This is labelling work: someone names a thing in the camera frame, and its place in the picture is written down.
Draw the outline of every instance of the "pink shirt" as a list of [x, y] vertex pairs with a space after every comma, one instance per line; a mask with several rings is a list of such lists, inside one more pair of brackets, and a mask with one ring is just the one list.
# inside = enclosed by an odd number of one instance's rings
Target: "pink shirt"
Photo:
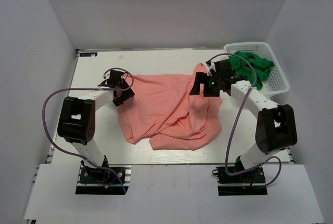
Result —
[[202, 89], [199, 96], [189, 95], [196, 72], [207, 68], [200, 63], [192, 75], [134, 75], [135, 96], [118, 107], [126, 140], [135, 144], [150, 137], [154, 150], [197, 150], [212, 141], [222, 129], [222, 99], [203, 97]]

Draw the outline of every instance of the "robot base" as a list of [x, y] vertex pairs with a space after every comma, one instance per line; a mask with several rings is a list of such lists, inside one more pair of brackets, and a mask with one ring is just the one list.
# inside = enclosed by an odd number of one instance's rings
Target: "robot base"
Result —
[[[115, 166], [109, 167], [113, 169], [127, 190], [130, 185], [131, 166]], [[75, 194], [97, 194], [97, 195], [124, 195], [124, 191], [113, 173], [107, 173], [102, 180], [97, 180], [96, 177], [89, 171], [90, 168], [81, 166], [78, 183], [76, 185]]]
[[[228, 166], [228, 171], [233, 172], [234, 167]], [[265, 185], [265, 175], [262, 168], [244, 173], [238, 176], [229, 176], [225, 172], [225, 167], [216, 167], [212, 171], [218, 177], [219, 196], [226, 195], [267, 195]]]

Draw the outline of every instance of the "green cloth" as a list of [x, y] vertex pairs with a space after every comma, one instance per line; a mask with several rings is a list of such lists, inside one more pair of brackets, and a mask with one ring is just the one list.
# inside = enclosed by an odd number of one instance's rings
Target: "green cloth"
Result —
[[[235, 54], [245, 58], [253, 66], [257, 74], [257, 83], [255, 86], [258, 90], [260, 90], [262, 88], [262, 82], [268, 79], [268, 76], [274, 67], [274, 62], [260, 58], [258, 55], [252, 54], [250, 52], [237, 51]], [[229, 56], [229, 60], [236, 75], [243, 75], [248, 79], [248, 81], [250, 81], [250, 83], [253, 83], [254, 74], [249, 66], [245, 63], [245, 61], [234, 56]]]

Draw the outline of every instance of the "white panel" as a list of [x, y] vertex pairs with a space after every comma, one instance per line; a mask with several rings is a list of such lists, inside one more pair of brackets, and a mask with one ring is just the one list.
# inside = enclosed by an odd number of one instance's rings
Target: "white panel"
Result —
[[298, 144], [325, 222], [333, 223], [333, 0], [286, 0], [266, 42], [290, 83], [280, 102], [293, 106]]
[[[21, 223], [37, 166], [49, 142], [42, 105], [52, 91], [69, 85], [75, 50], [48, 0], [0, 0], [0, 216]], [[60, 98], [47, 121], [53, 134]]]
[[262, 41], [285, 0], [50, 0], [77, 49]]
[[[192, 74], [194, 67], [205, 62], [222, 50], [151, 50], [151, 51], [108, 51], [99, 52], [97, 57], [80, 57], [76, 66], [72, 87], [95, 87], [103, 80], [103, 73], [111, 67], [121, 67], [133, 74]], [[72, 91], [78, 97], [86, 91]], [[221, 93], [223, 103], [219, 116], [221, 133], [203, 148], [191, 150], [153, 151], [149, 139], [137, 144], [128, 143], [119, 126], [117, 109], [110, 103], [96, 112], [95, 140], [100, 150], [107, 156], [109, 164], [164, 164], [164, 163], [224, 163], [226, 146], [240, 102]], [[232, 143], [229, 161], [245, 153], [255, 142], [254, 134], [257, 119], [245, 109], [240, 117]], [[75, 152], [75, 148], [64, 139], [57, 137], [57, 143]], [[287, 151], [279, 152], [282, 161], [290, 161]], [[77, 157], [55, 151], [53, 163], [77, 161]]]
[[[268, 195], [218, 196], [214, 165], [134, 165], [125, 196], [75, 195], [78, 166], [41, 165], [26, 219], [61, 223], [323, 222], [302, 165], [283, 166]], [[277, 165], [265, 165], [267, 180]]]

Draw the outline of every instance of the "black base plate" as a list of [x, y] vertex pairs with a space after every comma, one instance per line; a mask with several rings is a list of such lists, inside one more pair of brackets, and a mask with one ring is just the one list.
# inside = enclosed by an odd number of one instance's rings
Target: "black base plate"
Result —
[[[125, 183], [125, 170], [126, 167], [110, 167], [117, 174], [122, 173], [120, 177], [121, 181]], [[81, 167], [80, 178], [76, 185], [75, 194], [98, 194], [98, 195], [124, 195], [123, 188], [118, 180], [115, 180], [109, 187], [105, 188], [105, 185], [110, 183], [116, 178], [116, 176], [110, 172], [107, 177], [101, 182], [96, 180], [88, 171], [87, 168]]]
[[218, 186], [219, 196], [228, 195], [267, 195], [267, 188]]

